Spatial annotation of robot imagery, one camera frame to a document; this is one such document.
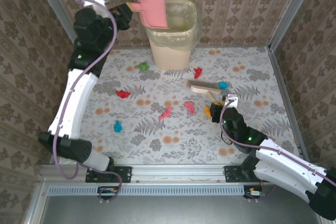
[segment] blue toy piece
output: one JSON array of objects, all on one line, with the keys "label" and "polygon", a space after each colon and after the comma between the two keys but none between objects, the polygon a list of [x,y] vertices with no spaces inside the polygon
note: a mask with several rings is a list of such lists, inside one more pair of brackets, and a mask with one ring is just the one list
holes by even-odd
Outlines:
[{"label": "blue toy piece", "polygon": [[114,125],[114,131],[117,132],[117,133],[122,131],[121,123],[118,120],[116,120],[116,123]]},{"label": "blue toy piece", "polygon": [[224,81],[220,81],[218,85],[219,89],[227,89],[229,87],[229,85]]}]

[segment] pink dustpan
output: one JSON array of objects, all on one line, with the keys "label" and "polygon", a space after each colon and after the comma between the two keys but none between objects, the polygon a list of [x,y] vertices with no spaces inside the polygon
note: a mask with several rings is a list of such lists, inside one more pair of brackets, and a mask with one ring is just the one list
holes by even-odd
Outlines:
[{"label": "pink dustpan", "polygon": [[140,20],[144,26],[168,28],[165,0],[138,0],[138,3],[128,4],[133,12],[140,13]]}]

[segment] plastic trash bin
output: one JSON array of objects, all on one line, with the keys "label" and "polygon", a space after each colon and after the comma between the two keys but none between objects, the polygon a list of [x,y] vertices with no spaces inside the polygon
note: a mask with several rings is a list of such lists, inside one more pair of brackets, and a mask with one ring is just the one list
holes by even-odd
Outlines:
[{"label": "plastic trash bin", "polygon": [[168,29],[145,27],[155,65],[180,70],[189,65],[191,50],[200,40],[200,16],[190,0],[165,0]]}]

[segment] pink toy piece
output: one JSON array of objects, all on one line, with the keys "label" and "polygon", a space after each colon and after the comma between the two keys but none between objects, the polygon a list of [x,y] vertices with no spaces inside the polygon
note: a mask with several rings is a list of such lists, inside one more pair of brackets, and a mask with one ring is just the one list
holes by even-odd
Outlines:
[{"label": "pink toy piece", "polygon": [[133,12],[140,13],[141,23],[150,28],[168,28],[165,0],[138,0],[129,3]]},{"label": "pink toy piece", "polygon": [[159,117],[159,120],[162,120],[164,118],[168,118],[170,116],[170,113],[172,112],[172,110],[173,110],[173,108],[171,108],[171,107],[166,108],[166,110]]},{"label": "pink toy piece", "polygon": [[194,102],[185,102],[184,106],[188,109],[190,114],[195,114]]}]

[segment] small plastic toy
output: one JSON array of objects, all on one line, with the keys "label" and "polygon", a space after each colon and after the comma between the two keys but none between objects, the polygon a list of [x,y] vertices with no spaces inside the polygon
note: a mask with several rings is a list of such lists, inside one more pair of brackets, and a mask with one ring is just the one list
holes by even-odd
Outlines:
[{"label": "small plastic toy", "polygon": [[147,62],[142,62],[139,65],[137,65],[136,68],[139,68],[142,71],[147,71],[149,69],[149,66],[148,66]]},{"label": "small plastic toy", "polygon": [[126,91],[123,91],[123,90],[119,90],[119,91],[117,90],[116,94],[117,94],[117,96],[119,96],[120,98],[123,98],[123,99],[127,98],[131,95],[130,92],[126,92]]},{"label": "small plastic toy", "polygon": [[224,81],[220,81],[218,83],[218,86],[219,86],[220,89],[227,89],[229,87],[229,85]]},{"label": "small plastic toy", "polygon": [[164,118],[168,118],[170,116],[170,113],[172,112],[173,108],[168,107],[166,110],[160,115],[159,120],[162,120]]},{"label": "small plastic toy", "polygon": [[194,70],[195,70],[194,78],[197,79],[201,75],[202,69],[201,68],[194,68]]},{"label": "small plastic toy", "polygon": [[190,114],[195,114],[195,108],[193,102],[185,102],[184,106],[188,109]]},{"label": "small plastic toy", "polygon": [[204,108],[204,113],[210,118],[211,117],[211,113],[210,113],[210,108],[208,106],[205,106]]},{"label": "small plastic toy", "polygon": [[119,120],[116,120],[116,123],[114,124],[114,131],[117,133],[122,131],[122,126]]}]

